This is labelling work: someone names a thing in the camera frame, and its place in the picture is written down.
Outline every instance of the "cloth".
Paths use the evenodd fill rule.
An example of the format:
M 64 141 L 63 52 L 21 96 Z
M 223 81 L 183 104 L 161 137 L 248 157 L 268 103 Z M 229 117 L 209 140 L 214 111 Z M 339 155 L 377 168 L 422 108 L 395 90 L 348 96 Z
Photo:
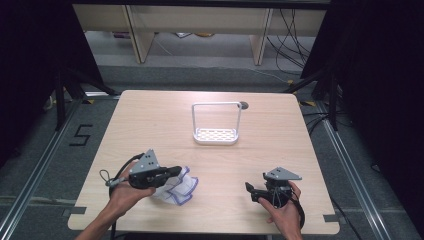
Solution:
M 193 197 L 192 193 L 199 182 L 197 177 L 190 177 L 189 172 L 189 167 L 183 167 L 178 176 L 169 178 L 165 185 L 157 188 L 153 197 L 178 206 L 188 202 Z

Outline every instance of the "black cable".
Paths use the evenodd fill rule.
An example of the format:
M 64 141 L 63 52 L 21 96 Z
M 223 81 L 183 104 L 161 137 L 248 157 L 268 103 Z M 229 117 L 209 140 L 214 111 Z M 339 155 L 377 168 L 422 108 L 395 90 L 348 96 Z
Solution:
M 287 28 L 287 34 L 286 34 L 286 37 L 284 38 L 284 41 L 280 41 L 288 50 L 290 50 L 290 51 L 292 51 L 292 52 L 295 52 L 295 53 L 298 53 L 299 55 L 300 55 L 300 58 L 302 59 L 302 61 L 303 61 L 303 63 L 305 64 L 306 63 L 306 59 L 305 59 L 305 56 L 306 57 L 309 57 L 309 56 L 307 56 L 307 55 L 305 55 L 303 52 L 302 52 L 302 50 L 300 49 L 300 48 L 303 48 L 306 52 L 308 52 L 308 53 L 310 53 L 310 51 L 308 51 L 305 47 L 303 47 L 303 45 L 299 42 L 299 40 L 297 39 L 297 30 L 296 30 L 296 23 L 295 23 L 295 15 L 296 15 L 296 10 L 295 9 L 292 9 L 292 21 L 291 21 L 291 23 L 290 23 L 290 26 L 288 25 L 288 23 L 287 23 L 287 21 L 286 21 L 286 19 L 285 19 L 285 17 L 284 17 L 284 15 L 283 15 L 283 12 L 282 12 L 282 10 L 280 9 L 280 15 L 281 15 L 281 18 L 283 19 L 283 21 L 284 21 L 284 24 L 286 25 L 286 28 Z M 284 44 L 284 42 L 285 42 L 285 40 L 287 39 L 287 37 L 288 36 L 291 36 L 291 38 L 292 38 L 292 40 L 293 40 L 293 42 L 295 43 L 295 45 L 296 45 L 296 47 L 297 47 L 297 51 L 295 51 L 295 50 L 293 50 L 293 49 L 291 49 L 291 48 L 289 48 L 289 47 L 287 47 L 285 44 Z
M 274 50 L 277 52 L 277 57 L 276 59 L 278 59 L 278 56 L 281 55 L 284 58 L 286 58 L 287 60 L 289 60 L 290 62 L 294 63 L 295 65 L 297 65 L 300 68 L 303 68 L 304 65 L 298 61 L 296 61 L 294 58 L 290 57 L 289 55 L 285 54 L 284 52 L 281 51 L 281 47 L 283 45 L 281 45 L 279 48 L 277 48 L 274 43 L 271 41 L 271 39 L 269 39 L 269 37 L 266 37 L 268 42 L 271 44 L 271 46 L 274 48 Z
M 312 132 L 314 131 L 315 127 L 316 127 L 316 126 L 318 126 L 318 124 L 319 124 L 320 122 L 322 122 L 322 120 L 324 120 L 324 119 L 328 118 L 329 116 L 330 116 L 330 114 L 326 114 L 325 116 L 322 116 L 322 117 L 317 118 L 317 119 L 315 120 L 314 124 L 312 125 L 312 127 L 308 130 L 308 132 L 309 132 L 309 136 L 311 136 L 311 135 L 312 135 Z
M 141 153 L 139 155 L 135 155 L 134 157 L 130 158 L 122 167 L 121 169 L 119 169 L 118 173 L 116 174 L 115 178 L 112 179 L 116 180 L 119 178 L 119 176 L 121 176 L 122 172 L 125 170 L 125 168 L 127 168 L 127 166 L 134 160 L 136 159 L 140 159 L 142 156 L 144 155 L 144 153 Z M 113 192 L 113 187 L 109 187 L 109 198 L 112 196 L 112 192 Z M 116 233 L 116 221 L 112 224 L 112 229 L 110 232 L 110 240 L 114 240 L 115 239 L 115 233 Z
M 333 199 L 333 197 L 330 195 L 331 201 L 336 205 L 337 209 L 339 209 L 340 213 L 345 218 L 346 222 L 349 224 L 349 226 L 352 228 L 353 232 L 355 233 L 356 237 L 359 240 L 362 240 L 361 235 L 359 235 L 359 232 L 356 230 L 356 228 L 353 226 L 353 224 L 350 222 L 349 218 L 346 216 L 346 214 L 343 212 L 342 208 L 339 206 L 339 204 Z

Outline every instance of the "white wire basket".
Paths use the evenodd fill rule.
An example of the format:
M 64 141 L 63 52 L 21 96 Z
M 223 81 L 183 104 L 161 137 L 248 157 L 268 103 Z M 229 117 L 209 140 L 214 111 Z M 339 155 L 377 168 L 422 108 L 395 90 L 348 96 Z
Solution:
M 205 105 L 234 105 L 237 106 L 237 119 L 234 119 L 234 128 L 199 128 L 196 124 L 196 107 Z M 198 144 L 203 145 L 232 145 L 239 137 L 240 116 L 242 104 L 240 102 L 199 102 L 193 103 L 193 137 Z

